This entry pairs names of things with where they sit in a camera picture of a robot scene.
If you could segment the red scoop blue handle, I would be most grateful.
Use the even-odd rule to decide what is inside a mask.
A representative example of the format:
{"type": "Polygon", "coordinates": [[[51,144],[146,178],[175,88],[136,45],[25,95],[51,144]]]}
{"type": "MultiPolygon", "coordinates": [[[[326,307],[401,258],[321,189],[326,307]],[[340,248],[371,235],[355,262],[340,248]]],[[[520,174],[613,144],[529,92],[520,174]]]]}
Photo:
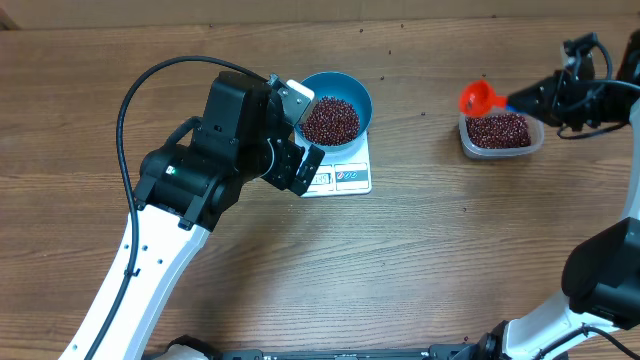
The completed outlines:
{"type": "Polygon", "coordinates": [[[494,108],[516,112],[508,104],[506,96],[498,95],[486,80],[478,80],[467,85],[459,96],[459,112],[468,117],[484,117],[494,108]]]}

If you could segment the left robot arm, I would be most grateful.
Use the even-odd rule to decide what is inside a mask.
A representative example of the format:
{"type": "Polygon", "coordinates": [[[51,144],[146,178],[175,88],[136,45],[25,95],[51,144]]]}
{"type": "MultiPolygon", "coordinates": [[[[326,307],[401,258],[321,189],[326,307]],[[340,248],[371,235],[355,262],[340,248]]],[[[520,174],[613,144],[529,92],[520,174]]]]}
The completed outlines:
{"type": "Polygon", "coordinates": [[[317,99],[295,80],[223,71],[204,113],[140,166],[135,213],[65,359],[139,359],[180,276],[247,182],[298,196],[324,156],[290,141],[317,99]]]}

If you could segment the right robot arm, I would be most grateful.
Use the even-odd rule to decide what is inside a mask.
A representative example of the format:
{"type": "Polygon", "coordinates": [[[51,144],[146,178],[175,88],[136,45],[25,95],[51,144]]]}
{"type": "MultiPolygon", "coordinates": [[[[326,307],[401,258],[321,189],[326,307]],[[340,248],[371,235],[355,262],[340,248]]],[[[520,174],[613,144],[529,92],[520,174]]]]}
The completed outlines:
{"type": "MultiPolygon", "coordinates": [[[[592,49],[606,53],[596,34],[563,44],[564,65],[553,75],[507,96],[484,80],[459,99],[462,113],[495,109],[528,115],[572,139],[630,127],[639,134],[639,34],[633,32],[618,68],[605,56],[598,79],[592,49]]],[[[629,187],[620,220],[578,245],[562,273],[561,289],[529,314],[497,325],[474,345],[459,345],[458,359],[565,359],[571,348],[599,335],[631,359],[638,353],[613,332],[639,324],[639,152],[632,152],[629,187]]]]}

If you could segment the red beans in bowl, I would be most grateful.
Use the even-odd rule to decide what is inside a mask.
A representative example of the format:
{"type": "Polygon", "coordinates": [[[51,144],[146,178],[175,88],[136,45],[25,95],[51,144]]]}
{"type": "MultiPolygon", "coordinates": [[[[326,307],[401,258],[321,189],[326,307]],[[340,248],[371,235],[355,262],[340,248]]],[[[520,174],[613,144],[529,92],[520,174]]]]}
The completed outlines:
{"type": "Polygon", "coordinates": [[[302,135],[322,146],[339,146],[353,141],[360,131],[354,106],[336,97],[322,97],[300,125],[302,135]]]}

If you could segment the white digital kitchen scale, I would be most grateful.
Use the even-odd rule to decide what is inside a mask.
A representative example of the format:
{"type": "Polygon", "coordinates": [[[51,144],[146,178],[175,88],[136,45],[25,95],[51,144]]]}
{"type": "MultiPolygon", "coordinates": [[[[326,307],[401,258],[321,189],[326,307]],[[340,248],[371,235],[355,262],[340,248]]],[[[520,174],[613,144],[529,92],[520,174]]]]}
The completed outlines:
{"type": "Polygon", "coordinates": [[[322,146],[324,158],[309,186],[305,198],[364,195],[372,190],[372,172],[368,136],[339,146],[322,146]]]}

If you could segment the blue bowl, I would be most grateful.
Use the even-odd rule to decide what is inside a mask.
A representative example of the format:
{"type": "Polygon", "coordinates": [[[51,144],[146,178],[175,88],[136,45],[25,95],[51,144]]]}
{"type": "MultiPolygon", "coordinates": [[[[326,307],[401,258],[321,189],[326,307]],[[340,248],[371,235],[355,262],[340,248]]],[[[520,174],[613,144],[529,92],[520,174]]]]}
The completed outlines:
{"type": "MultiPolygon", "coordinates": [[[[341,72],[329,71],[310,75],[301,84],[314,91],[317,103],[322,97],[327,96],[343,99],[352,104],[360,118],[358,136],[368,133],[369,125],[373,118],[373,101],[369,91],[356,78],[341,72]]],[[[300,130],[302,123],[300,122],[296,125],[295,133],[304,143],[318,147],[317,144],[308,141],[302,135],[300,130]]]]}

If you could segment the red beans in container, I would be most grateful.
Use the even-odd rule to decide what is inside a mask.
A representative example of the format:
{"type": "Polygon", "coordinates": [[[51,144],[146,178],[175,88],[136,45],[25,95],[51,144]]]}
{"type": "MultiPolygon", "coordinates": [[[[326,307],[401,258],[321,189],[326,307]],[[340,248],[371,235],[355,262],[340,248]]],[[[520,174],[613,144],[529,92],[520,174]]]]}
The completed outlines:
{"type": "Polygon", "coordinates": [[[479,148],[520,148],[532,142],[527,120],[516,113],[466,117],[465,125],[470,141],[479,148]]]}

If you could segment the clear plastic bean container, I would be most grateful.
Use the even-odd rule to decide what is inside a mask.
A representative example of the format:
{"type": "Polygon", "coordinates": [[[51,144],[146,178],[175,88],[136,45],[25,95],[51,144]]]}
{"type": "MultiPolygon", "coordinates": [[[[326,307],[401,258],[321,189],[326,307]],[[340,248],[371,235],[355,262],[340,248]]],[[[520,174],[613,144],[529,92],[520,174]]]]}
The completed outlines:
{"type": "MultiPolygon", "coordinates": [[[[494,108],[486,116],[504,114],[504,113],[515,113],[515,112],[494,108]]],[[[526,115],[526,114],[519,114],[519,115],[524,116],[525,119],[527,120],[527,123],[529,126],[529,134],[532,140],[530,146],[520,147],[520,148],[510,148],[510,149],[484,149],[484,148],[479,148],[475,146],[470,141],[467,133],[466,125],[465,125],[465,118],[468,116],[460,114],[458,128],[460,131],[462,149],[465,155],[471,159],[488,160],[488,159],[502,159],[502,158],[510,158],[510,157],[516,157],[521,155],[527,155],[537,151],[544,142],[544,125],[542,122],[532,118],[529,115],[526,115]]]]}

